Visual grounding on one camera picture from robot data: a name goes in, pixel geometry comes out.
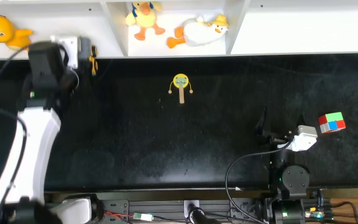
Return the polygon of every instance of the rubik's cube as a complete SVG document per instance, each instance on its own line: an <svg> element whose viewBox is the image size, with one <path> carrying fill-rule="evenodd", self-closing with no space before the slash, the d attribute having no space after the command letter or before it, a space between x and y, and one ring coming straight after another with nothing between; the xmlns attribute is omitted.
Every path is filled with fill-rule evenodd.
<svg viewBox="0 0 358 224"><path fill-rule="evenodd" d="M346 128L341 112L321 116L318 118L318 123L320 124L321 133L323 134Z"/></svg>

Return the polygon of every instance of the plush duck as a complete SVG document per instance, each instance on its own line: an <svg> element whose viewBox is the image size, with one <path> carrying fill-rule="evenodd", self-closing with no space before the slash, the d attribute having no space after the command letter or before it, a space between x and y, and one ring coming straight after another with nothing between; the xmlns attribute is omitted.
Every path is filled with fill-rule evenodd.
<svg viewBox="0 0 358 224"><path fill-rule="evenodd" d="M156 23L157 15L154 9L161 11L161 4L159 2L132 2L132 11L126 17L126 23L129 26L136 23L140 27L140 32L135 34L136 39L145 40L146 30L150 27L155 30L157 35L165 32L165 29L159 27Z"/></svg>
<svg viewBox="0 0 358 224"><path fill-rule="evenodd" d="M11 50L19 50L31 44L29 35L32 30L18 29L5 16L0 16L0 43L5 43Z"/></svg>
<svg viewBox="0 0 358 224"><path fill-rule="evenodd" d="M229 27L226 16L218 15L212 23L205 23L199 16L197 20L186 21L183 26L175 29L175 37L169 37L167 45L174 48L178 44L188 44L191 47L206 45L220 39L225 35Z"/></svg>

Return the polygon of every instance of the white plush duck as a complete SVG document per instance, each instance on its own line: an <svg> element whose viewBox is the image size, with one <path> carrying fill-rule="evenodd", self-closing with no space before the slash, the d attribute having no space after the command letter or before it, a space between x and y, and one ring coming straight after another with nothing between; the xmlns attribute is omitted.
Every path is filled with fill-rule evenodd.
<svg viewBox="0 0 358 224"><path fill-rule="evenodd" d="M184 43L192 47L206 45L223 37L228 27L229 24L224 15L218 15L212 23L205 23L204 18L199 16L197 20L186 21L183 26L177 27L176 38L169 37L167 45L171 49Z"/></svg>

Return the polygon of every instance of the duck beak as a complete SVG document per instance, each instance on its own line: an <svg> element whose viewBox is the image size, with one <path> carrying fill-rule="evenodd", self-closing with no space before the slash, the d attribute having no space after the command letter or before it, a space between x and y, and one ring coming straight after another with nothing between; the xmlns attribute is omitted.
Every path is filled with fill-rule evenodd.
<svg viewBox="0 0 358 224"><path fill-rule="evenodd" d="M150 3L145 2L142 5L140 5L140 11L143 13L143 15L149 15L150 14Z"/></svg>

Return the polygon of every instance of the black tabletop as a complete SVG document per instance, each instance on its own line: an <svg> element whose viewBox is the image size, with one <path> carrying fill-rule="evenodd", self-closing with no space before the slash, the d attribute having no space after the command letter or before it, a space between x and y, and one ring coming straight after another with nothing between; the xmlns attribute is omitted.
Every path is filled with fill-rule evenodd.
<svg viewBox="0 0 358 224"><path fill-rule="evenodd" d="M268 108L268 128L294 130L302 115L318 142L295 154L311 187L358 187L358 54L99 60L91 88L78 90L62 115L46 190L223 187L228 165L263 151L253 129ZM14 111L28 62L1 81L0 105ZM178 73L185 88L168 94ZM318 117L342 112L347 128L321 134ZM0 175L16 123L0 116ZM266 189L268 156L244 159L231 186Z"/></svg>

